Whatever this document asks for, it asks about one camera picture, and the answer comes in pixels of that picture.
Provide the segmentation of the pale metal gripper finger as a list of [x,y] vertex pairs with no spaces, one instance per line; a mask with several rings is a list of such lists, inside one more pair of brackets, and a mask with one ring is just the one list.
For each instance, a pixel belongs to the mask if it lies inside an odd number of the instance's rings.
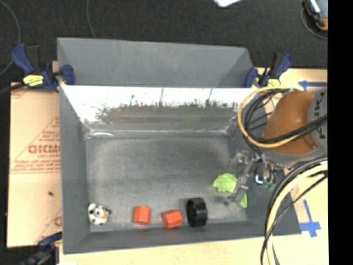
[[246,176],[241,176],[238,178],[238,182],[236,185],[236,188],[234,189],[234,201],[235,202],[240,202],[245,193],[248,190],[248,186],[247,186],[247,177]]
[[246,150],[237,151],[231,160],[231,171],[241,173],[250,161],[250,152]]

